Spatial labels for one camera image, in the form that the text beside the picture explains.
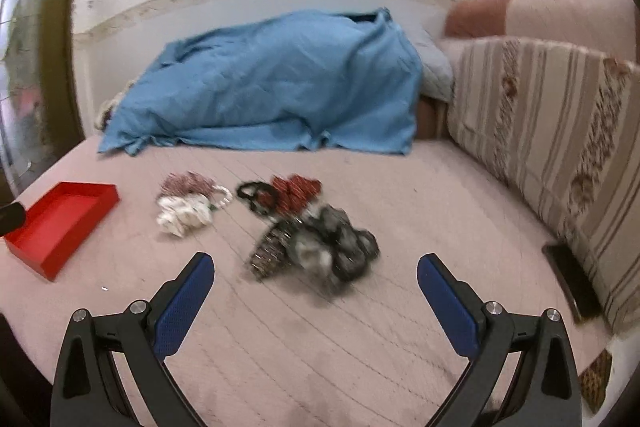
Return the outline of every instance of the red box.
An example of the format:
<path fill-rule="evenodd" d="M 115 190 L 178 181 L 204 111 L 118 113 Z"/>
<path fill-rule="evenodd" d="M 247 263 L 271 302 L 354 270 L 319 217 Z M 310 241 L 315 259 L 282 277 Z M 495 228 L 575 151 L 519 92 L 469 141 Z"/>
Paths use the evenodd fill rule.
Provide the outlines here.
<path fill-rule="evenodd" d="M 115 185 L 60 182 L 27 210 L 25 224 L 4 240 L 23 263 L 52 281 L 119 200 Z"/>

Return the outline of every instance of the blue sheet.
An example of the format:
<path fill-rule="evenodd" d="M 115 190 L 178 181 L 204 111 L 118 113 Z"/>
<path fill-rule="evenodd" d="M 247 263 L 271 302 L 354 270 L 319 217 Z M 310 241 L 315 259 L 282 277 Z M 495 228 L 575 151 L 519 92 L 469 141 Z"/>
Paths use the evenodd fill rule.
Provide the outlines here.
<path fill-rule="evenodd" d="M 242 150 L 408 153 L 422 63 L 386 9 L 304 10 L 168 44 L 98 152 L 179 142 Z"/>

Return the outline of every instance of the striped sofa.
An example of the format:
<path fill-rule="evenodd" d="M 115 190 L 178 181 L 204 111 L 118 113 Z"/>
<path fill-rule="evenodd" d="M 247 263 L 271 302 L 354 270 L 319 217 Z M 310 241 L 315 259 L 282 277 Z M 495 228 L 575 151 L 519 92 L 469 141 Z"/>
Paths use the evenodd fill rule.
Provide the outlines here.
<path fill-rule="evenodd" d="M 442 43 L 450 135 L 567 242 L 614 331 L 640 322 L 637 20 L 631 0 L 466 1 Z"/>

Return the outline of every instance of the patterned fabric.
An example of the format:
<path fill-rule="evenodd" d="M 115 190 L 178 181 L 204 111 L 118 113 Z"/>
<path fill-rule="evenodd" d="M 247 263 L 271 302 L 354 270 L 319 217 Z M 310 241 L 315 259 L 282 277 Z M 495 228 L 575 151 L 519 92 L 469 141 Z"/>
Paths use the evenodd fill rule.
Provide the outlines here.
<path fill-rule="evenodd" d="M 469 41 L 449 131 L 567 241 L 614 331 L 640 319 L 640 66 L 558 42 Z"/>
<path fill-rule="evenodd" d="M 299 214 L 308 203 L 318 197 L 322 190 L 322 184 L 318 180 L 307 180 L 298 174 L 289 177 L 288 180 L 274 176 L 271 185 L 278 192 L 278 206 L 276 213 L 281 216 Z M 267 208 L 273 206 L 273 198 L 266 192 L 258 194 L 258 203 Z"/>
<path fill-rule="evenodd" d="M 598 358 L 580 374 L 580 392 L 594 414 L 600 410 L 607 397 L 612 361 L 610 352 L 604 349 Z"/>
<path fill-rule="evenodd" d="M 214 193 L 216 182 L 197 172 L 184 174 L 169 174 L 160 184 L 162 196 L 188 196 L 189 194 L 204 194 L 210 198 Z"/>

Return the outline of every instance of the bed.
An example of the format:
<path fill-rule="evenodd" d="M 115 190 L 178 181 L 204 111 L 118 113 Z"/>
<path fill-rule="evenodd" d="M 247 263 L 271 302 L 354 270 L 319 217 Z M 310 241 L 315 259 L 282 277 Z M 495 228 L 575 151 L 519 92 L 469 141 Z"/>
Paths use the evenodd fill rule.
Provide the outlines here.
<path fill-rule="evenodd" d="M 213 256 L 216 280 L 180 352 L 167 365 L 207 425 L 423 426 L 465 367 L 415 280 L 434 251 L 482 299 L 510 312 L 560 310 L 578 371 L 609 342 L 602 319 L 580 327 L 541 247 L 535 215 L 469 156 L 445 141 L 407 156 L 345 150 L 234 152 L 150 147 L 98 156 L 82 142 L 19 198 L 29 206 L 62 180 L 113 183 L 121 201 L 47 282 L 0 253 L 0 309 L 37 368 L 53 379 L 69 317 L 124 310 L 172 279 L 195 251 Z M 297 172 L 323 183 L 327 203 L 373 232 L 372 271 L 329 298 L 300 273 L 257 282 L 245 267 L 267 227 L 241 202 L 184 239 L 162 234 L 155 199 L 170 172 L 193 170 L 228 188 Z M 510 355 L 507 369 L 513 370 Z M 124 359 L 118 366 L 142 425 L 154 425 Z M 510 380 L 505 371 L 492 400 Z"/>

